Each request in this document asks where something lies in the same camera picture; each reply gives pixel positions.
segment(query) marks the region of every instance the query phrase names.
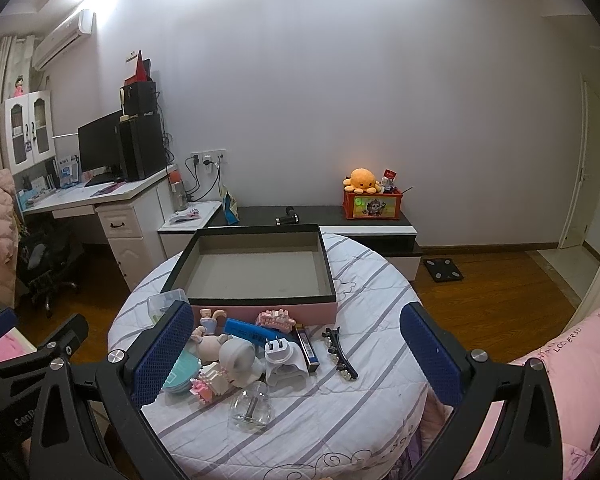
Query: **metal screw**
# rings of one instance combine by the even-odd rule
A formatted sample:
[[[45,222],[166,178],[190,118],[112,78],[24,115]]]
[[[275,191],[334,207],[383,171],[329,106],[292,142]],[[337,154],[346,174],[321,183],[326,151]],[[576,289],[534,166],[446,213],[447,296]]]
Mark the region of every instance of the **metal screw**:
[[[540,359],[536,359],[535,357],[529,359],[529,365],[534,370],[542,370],[544,368],[544,363]]]
[[[476,348],[471,350],[471,359],[476,361],[477,363],[483,363],[489,358],[489,354],[482,350],[481,348]]]
[[[51,364],[49,366],[51,366],[52,370],[59,370],[64,366],[64,360],[61,358],[56,358],[53,361],[51,361]]]
[[[124,350],[113,350],[113,351],[109,352],[109,355],[107,356],[107,361],[109,361],[110,363],[119,363],[124,358],[125,358]]]

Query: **white tablecloth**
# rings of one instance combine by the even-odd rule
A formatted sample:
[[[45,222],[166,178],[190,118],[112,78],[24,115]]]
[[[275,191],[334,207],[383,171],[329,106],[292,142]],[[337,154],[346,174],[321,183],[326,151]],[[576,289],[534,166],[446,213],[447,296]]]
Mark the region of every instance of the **white tablecloth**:
[[[418,297],[382,256],[339,235],[324,235],[338,294],[341,343],[359,373],[335,371],[312,327],[320,367],[308,380],[270,388],[272,420],[261,433],[236,428],[228,410],[236,391],[203,406],[194,396],[160,393],[142,409],[166,449],[201,479],[378,480],[415,432],[426,380],[400,335],[402,307]],[[129,296],[109,331],[109,349],[128,348],[150,325],[149,296],[160,292],[179,255],[149,274]]]

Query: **air conditioner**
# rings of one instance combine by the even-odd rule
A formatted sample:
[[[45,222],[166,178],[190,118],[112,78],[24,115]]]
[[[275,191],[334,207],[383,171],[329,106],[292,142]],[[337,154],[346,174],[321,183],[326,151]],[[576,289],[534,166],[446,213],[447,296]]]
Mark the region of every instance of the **air conditioner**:
[[[76,44],[82,38],[88,38],[93,27],[93,17],[92,10],[83,9],[58,25],[35,49],[32,59],[33,68],[42,70],[69,46]]]

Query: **hair clip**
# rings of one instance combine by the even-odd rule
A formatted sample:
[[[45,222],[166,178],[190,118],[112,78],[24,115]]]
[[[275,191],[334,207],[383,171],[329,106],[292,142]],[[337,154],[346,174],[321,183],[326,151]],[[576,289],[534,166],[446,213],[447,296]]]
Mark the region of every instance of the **hair clip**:
[[[347,358],[344,357],[344,352],[340,346],[340,327],[337,327],[336,330],[332,330],[331,328],[325,329],[325,331],[322,332],[322,337],[329,340],[330,345],[327,352],[331,354],[331,358],[335,361],[336,370],[339,371],[347,381],[355,381],[358,378],[358,373],[354,370],[349,361],[347,361]]]

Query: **pink chair cushion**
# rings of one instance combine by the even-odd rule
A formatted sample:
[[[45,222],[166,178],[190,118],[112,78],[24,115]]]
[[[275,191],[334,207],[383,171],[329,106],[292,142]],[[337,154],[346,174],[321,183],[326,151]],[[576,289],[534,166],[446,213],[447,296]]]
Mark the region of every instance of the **pink chair cushion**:
[[[560,420],[562,477],[572,480],[593,456],[590,446],[600,425],[600,308],[542,348],[516,359],[512,364],[524,364],[531,357],[542,359],[549,374]],[[492,404],[456,478],[468,475],[477,467],[493,434],[502,405],[502,402]]]
[[[22,345],[10,334],[0,338],[0,362],[13,359],[14,357],[20,357],[26,353],[27,351]]]

